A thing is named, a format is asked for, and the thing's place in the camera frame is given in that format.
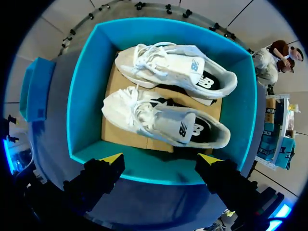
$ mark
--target shoelace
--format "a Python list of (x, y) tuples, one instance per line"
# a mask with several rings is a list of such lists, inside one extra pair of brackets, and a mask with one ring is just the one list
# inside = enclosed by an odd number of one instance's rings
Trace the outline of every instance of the shoelace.
[(154, 110), (150, 103), (160, 103), (154, 100), (138, 100), (138, 86), (128, 87), (124, 90), (119, 90), (119, 93), (127, 105), (131, 108), (131, 115), (128, 118), (128, 124), (149, 133), (145, 128), (152, 129), (158, 110)]
[(176, 45), (176, 44), (171, 42), (159, 42), (151, 46), (138, 44), (134, 51), (134, 59), (133, 59), (134, 67), (137, 69), (143, 69), (146, 67), (159, 76), (167, 76), (168, 75), (167, 72), (161, 72), (156, 69), (157, 65), (163, 66), (163, 64), (151, 63), (152, 58), (156, 55), (164, 57), (167, 60), (168, 54), (164, 50), (164, 47), (162, 47), (167, 45)]

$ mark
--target blue box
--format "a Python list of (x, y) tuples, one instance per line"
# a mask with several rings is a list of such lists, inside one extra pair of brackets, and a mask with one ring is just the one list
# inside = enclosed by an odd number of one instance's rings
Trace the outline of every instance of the blue box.
[(122, 178), (155, 184), (204, 184), (194, 160), (162, 161), (159, 151), (139, 149), (101, 140), (103, 100), (117, 51), (166, 41), (196, 45), (210, 59), (233, 71), (238, 78), (234, 92), (223, 98), (220, 122), (231, 131), (231, 140), (213, 151), (230, 158), (241, 170), (252, 140), (257, 109), (257, 83), (251, 55), (235, 42), (200, 26), (159, 18), (129, 18), (97, 24), (78, 59), (68, 98), (67, 142), (72, 159), (123, 153)]
[(288, 162), (291, 161), (291, 151), (293, 148), (295, 149), (295, 140), (292, 138), (284, 137), (275, 165), (286, 168)]
[(38, 57), (26, 69), (19, 104), (19, 111), (25, 121), (46, 119), (47, 98), (54, 67), (54, 62)]

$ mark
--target white sneaker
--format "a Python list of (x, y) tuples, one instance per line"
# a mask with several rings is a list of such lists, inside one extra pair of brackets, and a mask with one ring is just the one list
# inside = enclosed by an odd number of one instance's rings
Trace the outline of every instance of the white sneaker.
[(223, 148), (230, 140), (230, 131), (210, 115), (138, 86), (118, 90), (103, 102), (103, 115), (113, 125), (173, 146)]
[(115, 64), (135, 84), (149, 89), (158, 84), (179, 86), (205, 105), (207, 99), (223, 98), (237, 86), (233, 72), (207, 58), (194, 45), (139, 44), (120, 52)]

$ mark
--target blue light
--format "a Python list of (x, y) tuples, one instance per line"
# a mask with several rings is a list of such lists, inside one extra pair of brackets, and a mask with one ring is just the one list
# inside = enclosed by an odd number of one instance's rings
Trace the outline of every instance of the blue light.
[(8, 164), (9, 164), (9, 168), (11, 171), (11, 174), (13, 174), (14, 171), (14, 166), (13, 166), (13, 162), (10, 156), (10, 151), (9, 151), (9, 147), (8, 147), (8, 143), (6, 140), (3, 140), (3, 145), (4, 145), (4, 150), (5, 150), (5, 154), (6, 154), (6, 158), (8, 160)]
[[(287, 205), (283, 205), (279, 212), (276, 214), (276, 218), (286, 218), (291, 212), (291, 208)], [(273, 220), (270, 222), (270, 226), (266, 231), (274, 231), (282, 223), (280, 220)]]

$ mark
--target cardboard box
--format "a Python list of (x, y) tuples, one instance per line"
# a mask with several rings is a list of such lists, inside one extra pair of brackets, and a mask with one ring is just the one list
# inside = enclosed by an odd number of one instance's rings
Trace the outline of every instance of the cardboard box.
[(276, 111), (276, 100), (266, 99), (265, 122), (273, 124)]
[[(113, 64), (108, 80), (105, 97), (107, 97), (113, 92), (118, 91), (119, 89), (126, 89), (127, 87), (134, 85), (134, 83), (130, 82), (127, 78), (122, 76), (122, 74), (116, 68), (115, 64)], [(180, 103), (187, 107), (204, 111), (217, 120), (219, 120), (220, 118), (222, 99), (217, 100), (217, 102), (212, 104), (211, 106), (205, 106), (202, 103), (199, 103), (196, 100), (192, 99), (191, 97), (176, 91), (167, 90), (159, 87), (153, 89), (145, 89), (139, 86), (139, 89), (156, 91), (162, 96), (164, 96), (166, 99), (172, 98), (176, 103)], [(145, 136), (141, 136), (129, 131), (122, 130), (109, 123), (104, 116), (102, 122), (102, 140), (136, 148), (153, 149), (170, 153), (173, 152), (172, 145), (162, 141), (147, 138)]]

